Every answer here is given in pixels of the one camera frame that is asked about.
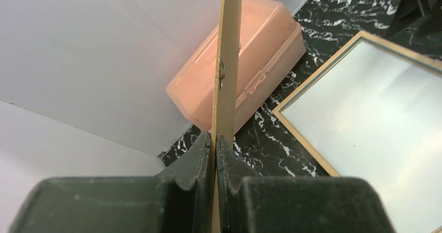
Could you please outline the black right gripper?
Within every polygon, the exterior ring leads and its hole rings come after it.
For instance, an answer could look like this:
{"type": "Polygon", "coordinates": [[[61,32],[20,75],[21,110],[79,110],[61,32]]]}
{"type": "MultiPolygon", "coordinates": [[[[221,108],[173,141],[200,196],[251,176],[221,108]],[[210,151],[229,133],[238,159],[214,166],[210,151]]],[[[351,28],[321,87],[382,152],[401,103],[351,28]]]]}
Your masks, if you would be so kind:
{"type": "Polygon", "coordinates": [[[441,0],[400,0],[384,37],[397,36],[417,26],[416,38],[441,33],[441,0]]]}

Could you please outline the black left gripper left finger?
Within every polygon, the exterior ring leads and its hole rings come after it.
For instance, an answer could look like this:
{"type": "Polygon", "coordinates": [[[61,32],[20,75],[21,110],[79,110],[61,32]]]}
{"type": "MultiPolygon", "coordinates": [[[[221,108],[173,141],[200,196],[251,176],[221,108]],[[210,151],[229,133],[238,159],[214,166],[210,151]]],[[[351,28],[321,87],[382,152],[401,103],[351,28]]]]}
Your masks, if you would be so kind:
{"type": "Polygon", "coordinates": [[[29,193],[10,232],[209,232],[211,135],[155,176],[55,177],[29,193]]]}

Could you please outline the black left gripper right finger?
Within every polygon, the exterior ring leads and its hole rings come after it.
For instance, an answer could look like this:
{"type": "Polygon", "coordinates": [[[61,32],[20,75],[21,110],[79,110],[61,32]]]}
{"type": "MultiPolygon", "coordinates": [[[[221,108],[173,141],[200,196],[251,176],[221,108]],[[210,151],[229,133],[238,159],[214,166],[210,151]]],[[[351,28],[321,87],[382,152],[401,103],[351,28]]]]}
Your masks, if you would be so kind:
{"type": "Polygon", "coordinates": [[[261,176],[216,145],[222,232],[394,232],[364,179],[261,176]]]}

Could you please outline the brown cardboard backing board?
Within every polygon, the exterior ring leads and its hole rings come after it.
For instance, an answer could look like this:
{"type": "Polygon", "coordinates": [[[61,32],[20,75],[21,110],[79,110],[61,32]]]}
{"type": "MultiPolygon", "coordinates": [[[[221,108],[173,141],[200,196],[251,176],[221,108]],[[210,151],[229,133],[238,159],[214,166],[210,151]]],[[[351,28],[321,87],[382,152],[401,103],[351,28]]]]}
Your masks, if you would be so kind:
{"type": "Polygon", "coordinates": [[[233,143],[240,52],[241,1],[222,0],[220,8],[210,150],[213,203],[208,232],[221,232],[216,143],[220,137],[224,137],[230,145],[233,143]]]}

